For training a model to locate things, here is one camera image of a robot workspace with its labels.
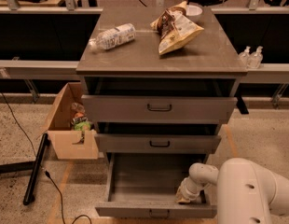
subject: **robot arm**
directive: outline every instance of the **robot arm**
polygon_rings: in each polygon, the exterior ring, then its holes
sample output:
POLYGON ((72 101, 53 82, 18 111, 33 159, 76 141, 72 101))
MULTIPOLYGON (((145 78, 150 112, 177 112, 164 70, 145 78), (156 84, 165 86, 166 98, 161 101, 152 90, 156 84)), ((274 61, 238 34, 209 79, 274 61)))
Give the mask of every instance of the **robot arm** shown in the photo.
POLYGON ((220 171, 193 164, 178 200, 192 202, 210 184, 217 185, 218 224, 271 224, 270 214, 289 216, 289 180, 252 161, 231 159, 220 171))

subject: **cabinet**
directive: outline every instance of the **cabinet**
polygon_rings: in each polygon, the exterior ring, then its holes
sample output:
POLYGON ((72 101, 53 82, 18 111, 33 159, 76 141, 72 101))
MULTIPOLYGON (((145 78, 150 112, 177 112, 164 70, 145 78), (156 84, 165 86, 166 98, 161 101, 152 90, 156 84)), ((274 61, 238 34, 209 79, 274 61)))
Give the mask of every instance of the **cabinet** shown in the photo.
POLYGON ((246 69, 210 9, 205 30, 184 48, 158 55, 159 35, 149 24, 159 7, 104 9, 92 34, 132 23, 136 39, 97 54, 86 47, 76 69, 82 101, 95 124, 109 165, 105 202, 110 217, 214 217, 207 193, 190 205, 175 202, 196 161, 206 162, 220 143, 234 94, 246 69))

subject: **cardboard box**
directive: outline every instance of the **cardboard box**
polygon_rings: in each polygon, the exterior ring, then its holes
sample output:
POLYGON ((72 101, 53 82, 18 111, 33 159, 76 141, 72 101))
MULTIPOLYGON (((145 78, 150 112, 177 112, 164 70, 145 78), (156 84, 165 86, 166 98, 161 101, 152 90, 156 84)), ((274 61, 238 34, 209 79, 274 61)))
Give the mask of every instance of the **cardboard box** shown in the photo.
POLYGON ((71 119, 75 111, 71 103, 81 102, 82 88, 79 82, 67 83, 54 100, 42 127, 42 133, 48 133, 58 159, 86 160, 98 159, 98 147, 94 135, 96 132, 85 131, 84 143, 79 142, 82 132, 71 130, 71 119))

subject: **floor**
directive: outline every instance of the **floor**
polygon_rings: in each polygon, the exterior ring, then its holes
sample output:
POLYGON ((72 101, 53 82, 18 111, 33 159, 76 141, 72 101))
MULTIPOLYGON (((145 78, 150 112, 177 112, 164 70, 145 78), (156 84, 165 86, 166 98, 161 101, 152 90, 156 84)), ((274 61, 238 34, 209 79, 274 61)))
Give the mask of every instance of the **floor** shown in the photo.
MULTIPOLYGON (((55 95, 41 94, 35 104, 29 94, 0 93, 0 165, 33 161, 40 143, 40 127, 51 108, 55 95), (12 116, 12 112, 33 143, 33 147, 12 116)), ((269 99, 246 98, 249 115, 237 109, 227 125, 220 131, 222 141, 208 163, 218 168, 232 158, 242 157, 285 176, 289 179, 289 99, 274 109, 269 99)), ((46 148, 42 162, 63 197, 63 215, 66 223, 79 215, 88 215, 92 223, 103 224, 154 224, 194 223, 214 224, 215 219, 130 219, 98 217, 97 202, 103 200, 107 179, 105 159, 94 161, 58 160, 52 146, 46 148)), ((30 178, 30 171, 0 175, 0 224, 6 223, 62 223, 60 194, 52 182, 39 172, 35 201, 23 205, 23 197, 30 178)), ((215 189, 208 190, 215 202, 215 189)), ((272 216, 274 224, 289 224, 289 217, 272 216)), ((76 223, 89 223, 80 218, 76 223)))

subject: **drawer handle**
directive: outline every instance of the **drawer handle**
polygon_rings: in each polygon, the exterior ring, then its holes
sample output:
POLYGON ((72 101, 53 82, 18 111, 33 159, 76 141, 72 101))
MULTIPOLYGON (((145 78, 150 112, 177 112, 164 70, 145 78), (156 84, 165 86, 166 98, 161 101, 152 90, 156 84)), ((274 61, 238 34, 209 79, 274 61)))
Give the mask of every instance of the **drawer handle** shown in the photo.
POLYGON ((154 210, 150 209, 150 217, 151 218, 169 218, 170 217, 170 210, 162 210, 164 214, 162 214, 160 211, 156 211, 156 214, 153 213, 154 210))
POLYGON ((169 147, 170 145, 171 145, 171 141, 167 141, 166 145, 158 145, 158 144, 154 144, 152 141, 150 141, 151 147, 169 147))
POLYGON ((172 110, 172 105, 167 105, 166 107, 153 107, 151 104, 147 104, 147 109, 149 111, 157 111, 157 112, 169 112, 172 110))

